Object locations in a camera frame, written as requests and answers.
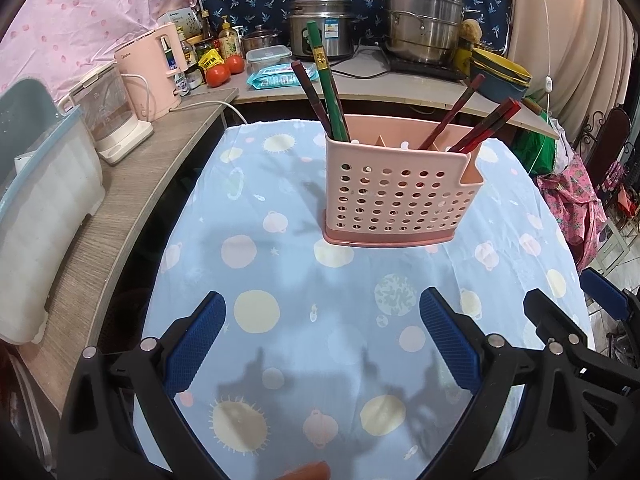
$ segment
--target pink floral fabric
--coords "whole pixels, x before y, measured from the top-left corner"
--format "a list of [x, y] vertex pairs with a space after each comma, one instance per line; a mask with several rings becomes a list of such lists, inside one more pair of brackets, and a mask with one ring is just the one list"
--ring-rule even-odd
[[190, 0], [27, 0], [0, 43], [0, 92], [39, 79], [54, 100], [122, 43], [156, 27]]
[[578, 272], [585, 269], [598, 252], [607, 217], [582, 159], [575, 155], [562, 173], [537, 176], [535, 183], [572, 249]]

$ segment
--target stainless steel pot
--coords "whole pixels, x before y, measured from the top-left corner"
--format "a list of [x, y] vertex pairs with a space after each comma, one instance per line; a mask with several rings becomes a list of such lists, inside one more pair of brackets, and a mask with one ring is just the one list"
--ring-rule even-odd
[[278, 33], [262, 25], [256, 25], [255, 30], [242, 38], [242, 49], [246, 54], [250, 50], [263, 48], [265, 46], [280, 45], [282, 42], [278, 38]]
[[385, 0], [386, 47], [403, 59], [448, 65], [458, 45], [463, 0]]
[[353, 55], [351, 0], [293, 0], [289, 15], [291, 51], [303, 59], [313, 57], [307, 41], [306, 22], [316, 20], [329, 59]]

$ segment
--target green chopstick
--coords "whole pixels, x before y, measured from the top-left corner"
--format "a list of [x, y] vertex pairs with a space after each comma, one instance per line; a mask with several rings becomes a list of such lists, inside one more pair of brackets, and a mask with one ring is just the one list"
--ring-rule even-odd
[[314, 21], [306, 22], [306, 31], [308, 33], [308, 40], [311, 45], [311, 49], [314, 53], [316, 67], [318, 68], [320, 84], [322, 85], [322, 93], [324, 94], [324, 102], [326, 103], [326, 109], [329, 113], [329, 120], [331, 121], [331, 130], [334, 134], [334, 139], [349, 142], [344, 119], [340, 113], [338, 96], [334, 92], [334, 86], [331, 84], [331, 71], [324, 52], [324, 46], [322, 46], [322, 39], [320, 38], [318, 24]]

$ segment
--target white power cord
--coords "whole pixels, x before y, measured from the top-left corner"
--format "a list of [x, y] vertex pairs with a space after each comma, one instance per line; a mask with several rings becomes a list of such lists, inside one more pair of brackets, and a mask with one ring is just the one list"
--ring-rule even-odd
[[[546, 77], [545, 77], [545, 92], [546, 92], [546, 122], [547, 124], [551, 125], [551, 119], [549, 116], [549, 110], [550, 110], [550, 97], [549, 94], [551, 94], [551, 91], [553, 90], [553, 80], [551, 79], [551, 32], [550, 32], [550, 27], [549, 27], [549, 8], [546, 4], [546, 0], [542, 0], [545, 4], [545, 16], [546, 16], [546, 46], [548, 47], [548, 58], [549, 58], [549, 69], [546, 72]], [[538, 154], [536, 155], [536, 158], [533, 159], [533, 164], [531, 165], [531, 167], [529, 168], [529, 173], [527, 174], [531, 174], [531, 171], [533, 171], [533, 167], [536, 165], [536, 162], [538, 161], [538, 157], [540, 156], [540, 153], [542, 153], [542, 147], [544, 146], [544, 143], [540, 146], [540, 150], [538, 152]]]
[[143, 112], [145, 112], [146, 114], [145, 119], [148, 121], [149, 120], [149, 95], [151, 94], [151, 92], [149, 91], [149, 82], [146, 80], [145, 77], [141, 76], [140, 74], [120, 74], [120, 75], [122, 77], [137, 77], [138, 79], [142, 79], [142, 82], [145, 84], [145, 88], [146, 88], [146, 108], [143, 110]]
[[228, 108], [231, 108], [237, 115], [238, 117], [240, 117], [240, 120], [244, 123], [244, 124], [249, 124], [246, 119], [244, 118], [244, 116], [238, 111], [238, 109], [233, 106], [230, 105], [229, 103], [225, 103], [224, 101], [215, 101], [215, 100], [211, 100], [211, 101], [199, 101], [197, 103], [191, 103], [189, 105], [184, 105], [184, 106], [178, 106], [177, 108], [170, 108], [170, 112], [177, 112], [179, 110], [186, 110], [187, 108], [193, 108], [196, 106], [200, 106], [200, 105], [206, 105], [206, 104], [216, 104], [216, 105], [224, 105]]

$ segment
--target wooden counter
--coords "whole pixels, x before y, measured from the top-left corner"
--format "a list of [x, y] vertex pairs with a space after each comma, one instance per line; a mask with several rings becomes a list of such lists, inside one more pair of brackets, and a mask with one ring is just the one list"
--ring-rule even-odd
[[[377, 74], [385, 69], [382, 53], [375, 47], [361, 47], [356, 56], [335, 67], [335, 70], [359, 76]], [[229, 83], [220, 87], [239, 89], [234, 104], [306, 99], [300, 86], [256, 90], [246, 84], [246, 78], [245, 73], [235, 75]], [[466, 88], [462, 83], [401, 73], [389, 73], [367, 80], [335, 73], [334, 78], [338, 93], [343, 99], [410, 104], [445, 110], [451, 110]], [[318, 95], [322, 96], [322, 88], [318, 81], [314, 83], [314, 87]], [[206, 92], [206, 87], [201, 87], [197, 91]], [[476, 92], [462, 108], [462, 113], [486, 117], [496, 106], [496, 103]], [[558, 138], [555, 131], [541, 117], [524, 106], [509, 120], [509, 124], [553, 139]]]
[[[238, 89], [218, 89], [182, 100], [231, 102]], [[18, 347], [25, 364], [61, 412], [82, 349], [96, 344], [122, 268], [151, 211], [172, 176], [207, 129], [221, 105], [170, 112], [153, 123], [154, 133], [116, 166], [102, 163], [106, 196], [85, 220], [69, 247], [47, 300], [49, 320], [42, 341]]]

